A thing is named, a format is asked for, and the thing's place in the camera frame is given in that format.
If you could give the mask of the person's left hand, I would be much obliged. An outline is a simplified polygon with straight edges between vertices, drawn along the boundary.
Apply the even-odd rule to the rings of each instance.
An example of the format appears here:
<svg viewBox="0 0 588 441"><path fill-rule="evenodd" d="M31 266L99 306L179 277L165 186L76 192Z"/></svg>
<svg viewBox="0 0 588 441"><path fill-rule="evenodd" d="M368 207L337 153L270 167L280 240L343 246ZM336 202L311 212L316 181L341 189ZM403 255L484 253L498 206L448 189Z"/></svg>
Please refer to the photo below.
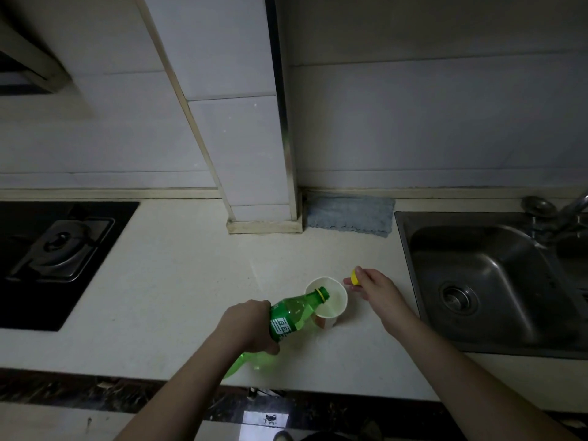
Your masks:
<svg viewBox="0 0 588 441"><path fill-rule="evenodd" d="M235 356L263 351L263 330L269 330L270 308L268 300L252 299L229 307L213 331L213 339Z"/></svg>

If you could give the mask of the person's right hand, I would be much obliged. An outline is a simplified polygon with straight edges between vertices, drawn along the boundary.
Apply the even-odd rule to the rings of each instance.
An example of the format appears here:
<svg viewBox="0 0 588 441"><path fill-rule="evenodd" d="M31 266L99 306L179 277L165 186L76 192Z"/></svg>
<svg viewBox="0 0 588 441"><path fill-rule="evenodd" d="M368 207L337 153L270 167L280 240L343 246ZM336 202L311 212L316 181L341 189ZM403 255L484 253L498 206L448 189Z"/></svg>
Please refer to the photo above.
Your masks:
<svg viewBox="0 0 588 441"><path fill-rule="evenodd" d="M365 292L357 292L379 317L386 332L396 337L403 325L414 317L404 297L391 279L372 268L355 267Z"/></svg>

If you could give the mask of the green plastic soda bottle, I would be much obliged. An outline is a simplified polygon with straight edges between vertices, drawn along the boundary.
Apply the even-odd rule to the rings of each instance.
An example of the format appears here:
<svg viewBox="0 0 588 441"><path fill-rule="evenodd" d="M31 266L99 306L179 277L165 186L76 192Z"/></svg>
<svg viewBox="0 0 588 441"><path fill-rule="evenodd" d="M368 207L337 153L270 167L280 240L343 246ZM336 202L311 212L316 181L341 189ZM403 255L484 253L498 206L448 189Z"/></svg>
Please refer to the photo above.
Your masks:
<svg viewBox="0 0 588 441"><path fill-rule="evenodd" d="M329 292L323 286L314 288L301 296L285 298L272 305L269 310L269 334L277 343L298 332L311 318L317 308L329 299ZM249 364L254 371L273 369L276 357L266 352L244 352L227 370L223 379L233 376L244 365Z"/></svg>

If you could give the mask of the person's left forearm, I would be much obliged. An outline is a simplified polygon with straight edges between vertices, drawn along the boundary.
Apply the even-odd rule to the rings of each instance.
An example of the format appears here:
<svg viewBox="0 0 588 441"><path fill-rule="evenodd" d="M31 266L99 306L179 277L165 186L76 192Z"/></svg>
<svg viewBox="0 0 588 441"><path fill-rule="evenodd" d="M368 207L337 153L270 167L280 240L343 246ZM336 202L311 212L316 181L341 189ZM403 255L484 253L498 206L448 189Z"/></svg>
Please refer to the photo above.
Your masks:
<svg viewBox="0 0 588 441"><path fill-rule="evenodd" d="M214 331L114 441L194 441L224 375L251 343Z"/></svg>

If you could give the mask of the person's right forearm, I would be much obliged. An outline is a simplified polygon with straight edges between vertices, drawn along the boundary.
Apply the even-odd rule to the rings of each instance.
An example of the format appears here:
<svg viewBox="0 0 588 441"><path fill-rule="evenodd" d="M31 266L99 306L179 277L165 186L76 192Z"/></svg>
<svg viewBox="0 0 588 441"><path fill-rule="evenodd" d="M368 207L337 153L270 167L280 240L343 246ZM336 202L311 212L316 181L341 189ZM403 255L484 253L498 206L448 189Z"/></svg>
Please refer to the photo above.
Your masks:
<svg viewBox="0 0 588 441"><path fill-rule="evenodd" d="M384 312L380 318L468 441L580 441L432 331L411 310Z"/></svg>

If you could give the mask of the white paper cup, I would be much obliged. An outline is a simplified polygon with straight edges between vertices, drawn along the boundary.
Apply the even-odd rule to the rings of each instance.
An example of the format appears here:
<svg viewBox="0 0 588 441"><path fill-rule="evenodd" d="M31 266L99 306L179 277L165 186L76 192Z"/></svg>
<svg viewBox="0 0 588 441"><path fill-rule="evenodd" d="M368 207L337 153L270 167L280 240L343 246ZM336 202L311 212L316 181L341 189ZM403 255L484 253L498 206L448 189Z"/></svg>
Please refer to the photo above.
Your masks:
<svg viewBox="0 0 588 441"><path fill-rule="evenodd" d="M315 289L324 288L329 293L326 303L321 304L312 314L312 320L320 329L331 329L345 312L348 305L348 292L340 281L328 276L319 277L311 281L305 289L305 294Z"/></svg>

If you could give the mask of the grey dish cloth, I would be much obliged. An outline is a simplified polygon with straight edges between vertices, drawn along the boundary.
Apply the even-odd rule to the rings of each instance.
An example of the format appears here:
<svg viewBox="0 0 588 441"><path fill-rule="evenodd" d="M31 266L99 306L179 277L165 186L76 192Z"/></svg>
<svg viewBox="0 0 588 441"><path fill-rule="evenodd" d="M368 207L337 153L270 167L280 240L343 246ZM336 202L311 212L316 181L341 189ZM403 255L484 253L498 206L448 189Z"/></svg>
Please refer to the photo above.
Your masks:
<svg viewBox="0 0 588 441"><path fill-rule="evenodd" d="M371 195L307 192L309 228L355 232L386 238L392 231L396 201Z"/></svg>

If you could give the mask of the sink drain strainer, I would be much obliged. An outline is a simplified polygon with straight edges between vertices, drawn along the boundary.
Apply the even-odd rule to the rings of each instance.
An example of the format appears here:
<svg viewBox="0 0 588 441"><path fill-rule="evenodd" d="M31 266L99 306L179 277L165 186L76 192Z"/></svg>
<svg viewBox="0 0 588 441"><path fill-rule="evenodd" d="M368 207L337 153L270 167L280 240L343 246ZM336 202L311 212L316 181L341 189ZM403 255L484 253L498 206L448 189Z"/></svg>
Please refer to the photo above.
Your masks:
<svg viewBox="0 0 588 441"><path fill-rule="evenodd" d="M470 316L475 314L479 308L477 295L465 284L455 282L441 284L439 298L445 308L457 315Z"/></svg>

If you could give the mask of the stainless steel sink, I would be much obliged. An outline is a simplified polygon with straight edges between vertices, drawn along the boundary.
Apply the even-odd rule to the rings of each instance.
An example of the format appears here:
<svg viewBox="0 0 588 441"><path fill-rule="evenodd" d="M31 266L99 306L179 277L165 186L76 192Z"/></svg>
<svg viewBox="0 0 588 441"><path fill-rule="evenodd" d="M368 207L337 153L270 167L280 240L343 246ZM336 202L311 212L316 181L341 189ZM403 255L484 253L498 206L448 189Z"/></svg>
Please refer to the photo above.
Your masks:
<svg viewBox="0 0 588 441"><path fill-rule="evenodd" d="M522 213L396 212L420 318L469 353L588 360L588 235L537 244ZM457 315L439 287L465 284Z"/></svg>

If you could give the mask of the chrome faucet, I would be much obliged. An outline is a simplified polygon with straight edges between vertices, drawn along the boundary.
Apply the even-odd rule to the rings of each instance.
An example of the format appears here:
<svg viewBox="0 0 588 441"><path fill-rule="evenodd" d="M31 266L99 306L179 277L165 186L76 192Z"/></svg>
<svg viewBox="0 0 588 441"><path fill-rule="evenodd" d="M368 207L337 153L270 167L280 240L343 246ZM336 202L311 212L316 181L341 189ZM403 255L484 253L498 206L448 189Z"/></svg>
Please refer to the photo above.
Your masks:
<svg viewBox="0 0 588 441"><path fill-rule="evenodd" d="M531 219L526 233L537 244L548 246L567 237L588 235L588 219L582 219L588 209L588 189L561 209L539 196L525 196L520 206Z"/></svg>

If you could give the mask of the gas burner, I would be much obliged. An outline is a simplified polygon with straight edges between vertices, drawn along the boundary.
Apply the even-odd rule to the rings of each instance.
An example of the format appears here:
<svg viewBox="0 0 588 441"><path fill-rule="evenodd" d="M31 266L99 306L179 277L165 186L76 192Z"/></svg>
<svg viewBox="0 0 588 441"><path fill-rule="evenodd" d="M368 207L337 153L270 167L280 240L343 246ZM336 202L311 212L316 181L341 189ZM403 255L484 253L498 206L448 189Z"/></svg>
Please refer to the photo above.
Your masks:
<svg viewBox="0 0 588 441"><path fill-rule="evenodd" d="M76 280L115 224L113 218L57 220L8 271L12 282Z"/></svg>

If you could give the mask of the black gas stove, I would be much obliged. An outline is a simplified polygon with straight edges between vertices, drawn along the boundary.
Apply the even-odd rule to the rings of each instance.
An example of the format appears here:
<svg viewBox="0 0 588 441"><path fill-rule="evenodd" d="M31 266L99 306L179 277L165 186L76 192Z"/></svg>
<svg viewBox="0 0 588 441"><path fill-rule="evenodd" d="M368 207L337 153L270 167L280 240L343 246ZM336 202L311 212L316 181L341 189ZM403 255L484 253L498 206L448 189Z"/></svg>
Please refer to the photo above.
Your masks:
<svg viewBox="0 0 588 441"><path fill-rule="evenodd" d="M0 328L59 331L139 205L0 200Z"/></svg>

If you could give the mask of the range hood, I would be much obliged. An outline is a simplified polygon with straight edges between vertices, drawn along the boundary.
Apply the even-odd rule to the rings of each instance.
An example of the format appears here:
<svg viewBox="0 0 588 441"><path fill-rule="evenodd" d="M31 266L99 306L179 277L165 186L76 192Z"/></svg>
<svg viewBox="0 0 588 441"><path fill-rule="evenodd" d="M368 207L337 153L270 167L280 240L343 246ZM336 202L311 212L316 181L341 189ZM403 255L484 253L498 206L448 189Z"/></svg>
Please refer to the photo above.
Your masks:
<svg viewBox="0 0 588 441"><path fill-rule="evenodd" d="M22 36L0 13L0 97L55 94L70 81L55 58Z"/></svg>

